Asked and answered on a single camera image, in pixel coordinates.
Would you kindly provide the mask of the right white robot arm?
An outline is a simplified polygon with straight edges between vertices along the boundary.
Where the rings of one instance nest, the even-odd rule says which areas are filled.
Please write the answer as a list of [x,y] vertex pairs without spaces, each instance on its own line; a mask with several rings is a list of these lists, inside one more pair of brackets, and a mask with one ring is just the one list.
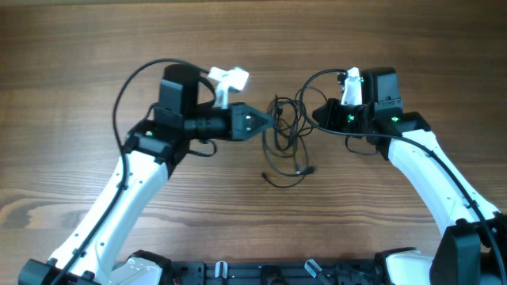
[[332,72],[342,96],[313,111],[316,127],[365,138],[412,184],[441,235],[434,256],[415,248],[377,253],[378,282],[504,284],[506,216],[453,165],[423,116],[404,112],[395,69]]

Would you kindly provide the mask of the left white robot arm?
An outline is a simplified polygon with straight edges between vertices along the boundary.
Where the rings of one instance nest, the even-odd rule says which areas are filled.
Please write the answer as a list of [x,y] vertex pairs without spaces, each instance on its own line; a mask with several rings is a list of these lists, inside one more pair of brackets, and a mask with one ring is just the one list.
[[157,102],[116,143],[120,158],[114,174],[73,234],[47,261],[29,260],[19,284],[175,284],[171,260],[147,251],[123,264],[116,258],[138,217],[163,189],[190,143],[246,141],[273,124],[265,113],[231,103],[247,71],[235,67],[202,69],[165,59]]

